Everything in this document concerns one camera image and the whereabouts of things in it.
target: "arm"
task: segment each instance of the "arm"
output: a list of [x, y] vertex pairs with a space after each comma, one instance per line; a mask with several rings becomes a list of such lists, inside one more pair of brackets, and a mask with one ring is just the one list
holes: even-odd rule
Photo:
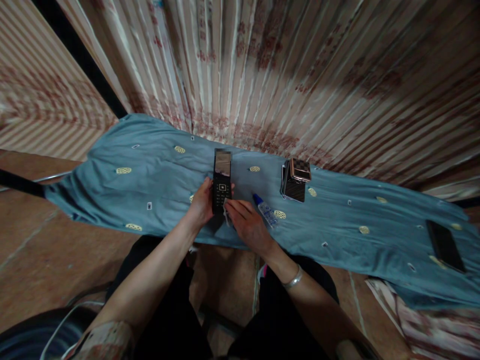
[[[263, 258], [278, 279], [283, 284], [293, 280], [299, 271], [298, 265], [270, 236], [252, 204], [229, 200], [226, 209], [240, 238]], [[330, 359], [337, 358], [337, 346], [343, 340], [357, 341], [373, 349], [330, 294], [306, 272], [300, 282], [287, 292], [304, 324]]]
[[162, 301], [200, 229], [212, 214], [212, 180], [205, 178], [186, 215], [120, 284], [85, 331], [109, 322], [126, 322], [139, 338]]

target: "bracelet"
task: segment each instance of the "bracelet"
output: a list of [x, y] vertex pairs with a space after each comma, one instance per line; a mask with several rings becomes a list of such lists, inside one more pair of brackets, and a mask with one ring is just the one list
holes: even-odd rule
[[286, 284], [282, 283], [283, 287], [285, 290], [288, 290], [290, 288], [293, 288], [295, 285], [297, 285], [300, 280], [302, 279], [302, 276], [304, 275], [303, 269], [298, 265], [298, 272], [296, 273], [295, 277], [293, 278], [292, 281], [287, 282]]

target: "phone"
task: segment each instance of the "phone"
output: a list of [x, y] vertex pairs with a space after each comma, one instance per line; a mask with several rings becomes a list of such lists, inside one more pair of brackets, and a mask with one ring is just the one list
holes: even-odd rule
[[467, 271], [465, 270], [462, 257], [457, 250], [457, 245], [455, 245], [452, 232], [432, 220], [426, 221], [426, 227], [436, 258], [450, 268], [465, 274]]
[[290, 159], [290, 177], [298, 181], [308, 183], [312, 180], [312, 174], [310, 172], [310, 163], [291, 158]]
[[212, 211], [214, 214], [223, 214], [225, 198], [232, 198], [231, 168], [232, 153], [222, 148], [216, 148], [212, 186]]
[[299, 203], [305, 202], [305, 182], [299, 181], [290, 176], [290, 162], [286, 161], [285, 167], [282, 167], [283, 171], [283, 184], [280, 192], [286, 198], [298, 201]]

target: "sleeve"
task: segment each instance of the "sleeve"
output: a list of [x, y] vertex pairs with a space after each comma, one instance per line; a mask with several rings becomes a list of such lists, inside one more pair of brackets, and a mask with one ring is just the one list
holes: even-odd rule
[[126, 322], [107, 322], [95, 327], [65, 356], [70, 360], [132, 360], [134, 336]]

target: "blue bottle cap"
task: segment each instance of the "blue bottle cap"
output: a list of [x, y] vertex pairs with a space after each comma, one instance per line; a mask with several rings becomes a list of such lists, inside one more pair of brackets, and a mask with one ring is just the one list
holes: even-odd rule
[[253, 194], [253, 201], [255, 201], [255, 205], [257, 205], [257, 206], [264, 202], [262, 200], [262, 198], [260, 196], [258, 196], [257, 194]]

